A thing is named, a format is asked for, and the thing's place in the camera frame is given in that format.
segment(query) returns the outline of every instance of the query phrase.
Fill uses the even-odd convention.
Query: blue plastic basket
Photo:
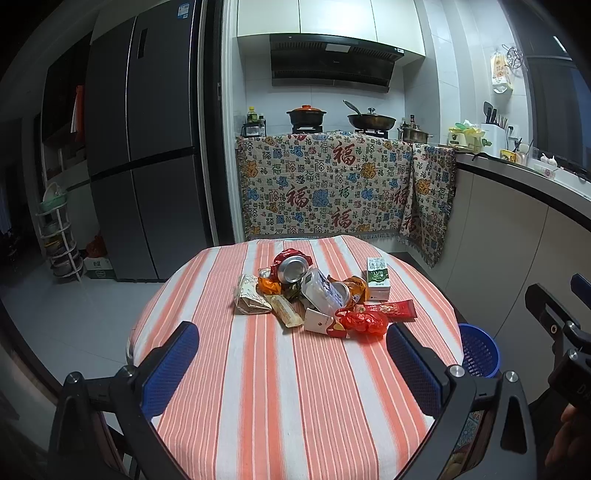
[[[501,353],[492,337],[484,330],[460,323],[460,335],[464,347],[462,366],[470,375],[494,377],[501,366]]]

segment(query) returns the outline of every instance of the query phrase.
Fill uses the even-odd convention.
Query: refrigerator door
[[[193,10],[194,1],[171,1],[137,17],[127,88],[131,160],[193,146],[189,95]],[[196,17],[193,26],[198,29]]]
[[[125,88],[134,22],[131,18],[118,25],[90,47],[85,86],[89,175],[129,162]]]
[[[175,158],[133,170],[139,211],[158,278],[166,280],[208,248],[197,191],[194,157]]]
[[[118,280],[156,280],[130,171],[91,181],[96,217]]]

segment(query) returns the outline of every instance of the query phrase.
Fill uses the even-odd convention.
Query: pink and white striped tablecloth
[[[233,306],[240,273],[297,248],[334,278],[361,275],[384,256],[390,301],[414,299],[417,339],[462,363],[453,308],[413,267],[351,236],[258,240],[202,251],[146,305],[130,338],[139,365],[182,320],[200,346],[170,404],[153,420],[193,479],[393,479],[433,423],[391,361],[385,341],[284,329],[272,314]]]

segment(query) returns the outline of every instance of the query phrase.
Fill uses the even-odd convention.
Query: stove
[[[388,138],[387,130],[355,130],[355,133],[369,135],[370,137]]]
[[[291,133],[293,134],[321,134],[322,125],[318,127],[292,127]]]

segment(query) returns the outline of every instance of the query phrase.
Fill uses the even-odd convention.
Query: tablecloth
[[[463,359],[453,308],[413,267],[351,237],[255,240],[202,251],[146,305],[130,336],[139,365],[183,320],[199,351],[161,417],[158,434],[193,479],[393,479],[433,423],[418,408],[385,341],[286,329],[273,314],[233,306],[241,273],[297,248],[335,278],[384,256],[390,301],[414,299],[407,323],[447,364]]]
[[[353,132],[237,141],[245,238],[396,237],[429,266],[456,191],[451,148]]]

